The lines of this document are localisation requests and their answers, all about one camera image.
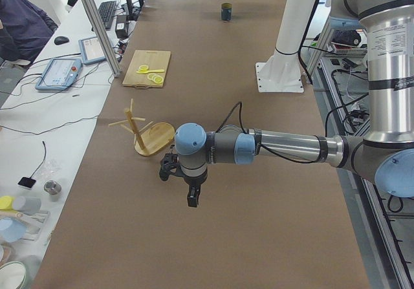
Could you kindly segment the dark blue mug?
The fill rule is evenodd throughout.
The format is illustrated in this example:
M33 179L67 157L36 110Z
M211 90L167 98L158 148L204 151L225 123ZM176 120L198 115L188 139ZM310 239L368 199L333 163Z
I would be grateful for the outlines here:
M222 3L221 4L221 20L230 21L232 18L232 4Z

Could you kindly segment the wooden cup storage rack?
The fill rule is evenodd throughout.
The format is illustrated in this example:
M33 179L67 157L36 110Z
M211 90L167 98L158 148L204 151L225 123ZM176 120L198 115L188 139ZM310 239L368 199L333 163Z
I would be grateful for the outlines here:
M133 135L135 151L141 156L153 156L167 147L174 141L175 128L170 123L153 121L147 123L141 129L137 121L144 122L145 118L133 116L134 99L131 99L130 106L124 109L125 120L110 123L108 126L119 125Z

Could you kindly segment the small metal cup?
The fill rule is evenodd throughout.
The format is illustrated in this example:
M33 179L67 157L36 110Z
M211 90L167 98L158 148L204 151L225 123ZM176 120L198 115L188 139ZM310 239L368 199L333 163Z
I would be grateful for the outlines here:
M44 191L48 194L51 202L57 202L61 195L61 185L55 180L48 180L43 186Z

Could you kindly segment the grey cup lying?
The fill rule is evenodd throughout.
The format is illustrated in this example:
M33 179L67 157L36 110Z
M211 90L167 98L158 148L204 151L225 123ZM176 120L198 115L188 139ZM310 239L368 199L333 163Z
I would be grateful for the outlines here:
M37 197L18 196L14 199L12 208L27 215L33 215L40 210L41 199Z

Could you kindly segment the light blue cup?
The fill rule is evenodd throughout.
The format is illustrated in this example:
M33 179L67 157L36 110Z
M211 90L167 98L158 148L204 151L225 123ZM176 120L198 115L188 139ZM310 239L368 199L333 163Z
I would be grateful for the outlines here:
M6 242L15 242L22 238L27 227L15 218L5 217L0 220L1 236Z

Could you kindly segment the overlapping lemon slices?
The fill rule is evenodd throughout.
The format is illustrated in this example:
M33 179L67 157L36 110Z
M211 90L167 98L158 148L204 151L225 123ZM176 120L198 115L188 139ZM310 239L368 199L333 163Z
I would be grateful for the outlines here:
M161 85L161 84L164 83L164 78L161 75L155 74L155 73L147 74L147 79L152 81L153 83L155 83L157 85Z

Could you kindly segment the yellow plastic knife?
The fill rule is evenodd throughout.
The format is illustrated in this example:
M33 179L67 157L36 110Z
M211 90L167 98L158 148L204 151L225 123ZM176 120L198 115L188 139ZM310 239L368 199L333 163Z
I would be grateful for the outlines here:
M155 69L155 70L137 70L137 74L149 74L149 73L163 73L164 69Z

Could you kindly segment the wooden cutting board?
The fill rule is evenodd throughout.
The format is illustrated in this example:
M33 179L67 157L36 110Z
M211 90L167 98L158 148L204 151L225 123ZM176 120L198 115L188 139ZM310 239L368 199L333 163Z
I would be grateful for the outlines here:
M162 88L171 57L170 51L136 50L122 85L124 87Z

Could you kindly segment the blue teach pendant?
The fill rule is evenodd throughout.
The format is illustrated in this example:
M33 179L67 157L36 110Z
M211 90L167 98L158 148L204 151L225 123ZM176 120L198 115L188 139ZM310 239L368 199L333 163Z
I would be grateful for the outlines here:
M63 91L77 79L82 69L79 58L52 58L41 74L35 89L38 91Z
M99 39L96 36L79 39L78 45L84 65L92 65L106 60Z

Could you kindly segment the black power adapter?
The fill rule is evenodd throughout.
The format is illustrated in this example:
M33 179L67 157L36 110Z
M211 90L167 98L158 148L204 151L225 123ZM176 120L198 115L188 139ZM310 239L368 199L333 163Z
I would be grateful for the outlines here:
M126 15L118 15L116 17L115 34L118 39L125 39L128 37L129 21Z

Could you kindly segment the near blue teach pendant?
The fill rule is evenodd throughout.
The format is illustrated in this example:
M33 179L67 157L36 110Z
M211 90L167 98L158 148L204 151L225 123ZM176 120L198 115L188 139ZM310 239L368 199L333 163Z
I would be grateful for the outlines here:
M79 58L52 58L41 74L35 89L38 91L63 91L77 79L82 69Z

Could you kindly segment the green rimmed bowl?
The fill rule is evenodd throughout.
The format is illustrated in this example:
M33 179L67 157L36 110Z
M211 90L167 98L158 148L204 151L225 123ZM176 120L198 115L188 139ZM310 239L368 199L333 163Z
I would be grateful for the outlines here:
M1 267L1 289L26 288L28 281L28 269L19 261L12 261Z

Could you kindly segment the black keyboard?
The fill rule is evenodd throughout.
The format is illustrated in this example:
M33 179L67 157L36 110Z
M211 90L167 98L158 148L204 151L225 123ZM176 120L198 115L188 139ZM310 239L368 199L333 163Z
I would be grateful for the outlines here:
M117 1L104 1L98 7L98 13L106 30L111 29L117 10Z

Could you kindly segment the aluminium frame post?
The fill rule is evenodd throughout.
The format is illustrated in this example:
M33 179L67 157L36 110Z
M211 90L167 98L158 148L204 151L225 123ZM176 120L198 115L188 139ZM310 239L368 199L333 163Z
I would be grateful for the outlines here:
M102 22L102 19L99 15L98 9L96 8L96 3L94 2L94 0L82 0L82 3L83 3L85 13L87 14L87 17L89 21L91 22L91 25L94 28L98 41L100 42L100 46L111 68L113 76L117 78L120 75L120 66L115 57L112 45L110 44L109 37L106 33L106 30Z

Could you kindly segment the white pedestal column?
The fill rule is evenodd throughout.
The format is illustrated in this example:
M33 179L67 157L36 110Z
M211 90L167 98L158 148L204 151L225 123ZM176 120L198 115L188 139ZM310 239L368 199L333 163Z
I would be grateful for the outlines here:
M256 63L259 92L303 92L300 47L319 0L287 0L274 53Z

